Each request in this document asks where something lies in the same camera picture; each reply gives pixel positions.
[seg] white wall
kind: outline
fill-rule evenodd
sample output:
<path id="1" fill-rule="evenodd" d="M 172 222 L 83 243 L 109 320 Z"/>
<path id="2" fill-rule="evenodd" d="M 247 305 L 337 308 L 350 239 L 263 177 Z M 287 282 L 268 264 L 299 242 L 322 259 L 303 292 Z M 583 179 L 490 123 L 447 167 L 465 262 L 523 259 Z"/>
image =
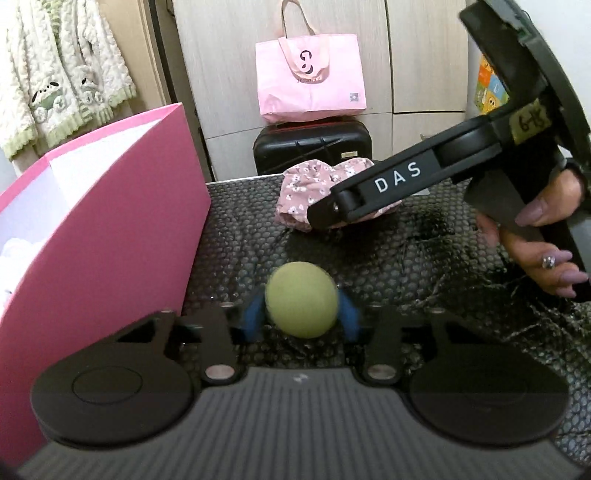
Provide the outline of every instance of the white wall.
<path id="1" fill-rule="evenodd" d="M 4 15 L 2 10 L 6 8 L 7 0 L 0 0 L 0 28 L 4 28 L 2 19 Z M 14 173 L 14 169 L 10 162 L 4 156 L 4 152 L 0 150 L 0 193 L 8 188 L 8 186 L 16 180 L 17 175 Z"/>
<path id="2" fill-rule="evenodd" d="M 591 122 L 591 0 L 517 0 L 569 77 Z"/>
<path id="3" fill-rule="evenodd" d="M 14 168 L 0 150 L 0 193 L 6 190 L 16 179 L 17 175 L 14 173 Z"/>

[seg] colorful poster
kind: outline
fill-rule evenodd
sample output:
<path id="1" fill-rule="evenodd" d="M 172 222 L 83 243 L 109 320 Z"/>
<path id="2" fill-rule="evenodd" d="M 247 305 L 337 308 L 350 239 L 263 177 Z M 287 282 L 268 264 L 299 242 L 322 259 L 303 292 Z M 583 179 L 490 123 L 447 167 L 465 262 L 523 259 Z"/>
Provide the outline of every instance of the colorful poster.
<path id="1" fill-rule="evenodd" d="M 474 103 L 482 113 L 486 114 L 505 105 L 508 101 L 509 94 L 483 55 L 480 61 Z"/>

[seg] metal pin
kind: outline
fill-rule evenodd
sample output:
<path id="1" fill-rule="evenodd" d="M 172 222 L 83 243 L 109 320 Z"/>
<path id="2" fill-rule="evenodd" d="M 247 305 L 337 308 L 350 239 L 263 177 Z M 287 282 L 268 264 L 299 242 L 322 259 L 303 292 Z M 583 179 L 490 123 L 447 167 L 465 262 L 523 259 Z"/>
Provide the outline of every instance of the metal pin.
<path id="1" fill-rule="evenodd" d="M 230 365 L 212 365 L 205 369 L 205 375 L 211 380 L 229 380 L 236 371 Z"/>
<path id="2" fill-rule="evenodd" d="M 368 376 L 373 380 L 392 380 L 398 372 L 392 365 L 372 365 L 368 368 Z"/>

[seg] black textured mat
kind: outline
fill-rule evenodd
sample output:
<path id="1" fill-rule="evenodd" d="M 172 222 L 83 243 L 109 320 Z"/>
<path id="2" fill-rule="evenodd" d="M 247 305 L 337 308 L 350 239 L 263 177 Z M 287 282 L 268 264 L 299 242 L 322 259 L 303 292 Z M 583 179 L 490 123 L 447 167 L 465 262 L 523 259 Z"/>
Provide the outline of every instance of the black textured mat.
<path id="1" fill-rule="evenodd" d="M 274 222 L 282 177 L 210 186 L 212 208 L 184 303 L 192 314 L 209 302 L 238 302 L 290 261 L 308 261 L 346 284 L 359 300 L 421 310 L 443 307 L 503 342 L 530 353 L 565 378 L 571 407 L 558 446 L 591 465 L 591 306 L 547 296 L 501 250 L 480 244 L 465 184 L 443 183 L 430 196 L 338 231 L 301 233 Z M 420 350 L 405 345 L 408 370 Z M 240 351 L 248 365 L 321 368 L 355 361 L 340 332 L 314 341 L 267 326 L 265 339 Z M 191 368 L 192 353 L 185 353 Z"/>

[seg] finger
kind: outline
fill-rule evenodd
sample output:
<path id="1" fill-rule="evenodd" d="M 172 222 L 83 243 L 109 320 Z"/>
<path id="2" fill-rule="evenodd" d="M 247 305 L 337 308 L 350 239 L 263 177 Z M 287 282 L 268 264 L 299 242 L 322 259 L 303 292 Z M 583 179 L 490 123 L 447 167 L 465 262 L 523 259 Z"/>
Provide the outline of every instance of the finger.
<path id="1" fill-rule="evenodd" d="M 579 271 L 572 263 L 560 265 L 552 270 L 544 268 L 526 268 L 525 272 L 541 288 L 551 295 L 555 295 L 558 289 L 571 288 L 573 285 L 588 281 L 589 277 Z"/>
<path id="2" fill-rule="evenodd" d="M 577 297 L 573 287 L 557 288 L 556 295 L 564 299 L 575 299 Z"/>
<path id="3" fill-rule="evenodd" d="M 515 218 L 519 226 L 542 226 L 570 217 L 583 200 L 583 183 L 572 170 L 564 170 Z"/>
<path id="4" fill-rule="evenodd" d="M 489 247 L 495 247 L 499 244 L 499 229 L 496 222 L 483 213 L 476 213 L 476 226 L 480 231 L 480 236 Z"/>
<path id="5" fill-rule="evenodd" d="M 573 258 L 573 254 L 568 250 L 559 250 L 555 245 L 545 242 L 528 242 L 504 227 L 500 228 L 499 237 L 507 253 L 523 269 L 541 268 L 545 257 L 554 257 L 556 266 Z"/>

